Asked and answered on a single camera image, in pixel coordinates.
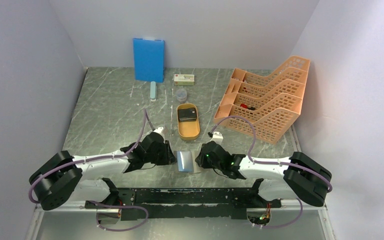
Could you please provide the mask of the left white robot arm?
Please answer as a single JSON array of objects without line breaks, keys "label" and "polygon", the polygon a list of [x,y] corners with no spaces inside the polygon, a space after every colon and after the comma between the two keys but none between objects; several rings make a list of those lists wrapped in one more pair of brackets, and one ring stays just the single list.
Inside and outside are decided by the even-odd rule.
[{"label": "left white robot arm", "polygon": [[112,208],[123,202],[111,176],[141,170],[145,164],[174,163],[169,141],[156,131],[110,153],[78,156],[63,150],[30,176],[28,198],[45,211],[71,202],[100,203]]}]

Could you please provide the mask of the beige card holder wallet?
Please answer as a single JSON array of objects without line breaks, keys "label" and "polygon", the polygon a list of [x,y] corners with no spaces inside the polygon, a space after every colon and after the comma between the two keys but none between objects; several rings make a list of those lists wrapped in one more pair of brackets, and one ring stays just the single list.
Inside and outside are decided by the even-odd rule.
[{"label": "beige card holder wallet", "polygon": [[190,174],[196,174],[199,172],[198,164],[196,162],[196,158],[198,156],[197,151],[177,151],[175,156],[179,172]]}]

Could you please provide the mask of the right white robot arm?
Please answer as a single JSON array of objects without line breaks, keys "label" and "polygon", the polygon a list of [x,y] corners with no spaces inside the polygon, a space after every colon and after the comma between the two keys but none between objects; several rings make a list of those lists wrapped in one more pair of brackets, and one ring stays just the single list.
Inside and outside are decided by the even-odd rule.
[{"label": "right white robot arm", "polygon": [[219,170],[229,179],[260,180],[249,197],[255,207],[268,201],[295,198],[322,207],[332,191],[331,172],[299,151],[283,158],[249,157],[230,154],[212,140],[202,145],[194,161],[200,168]]}]

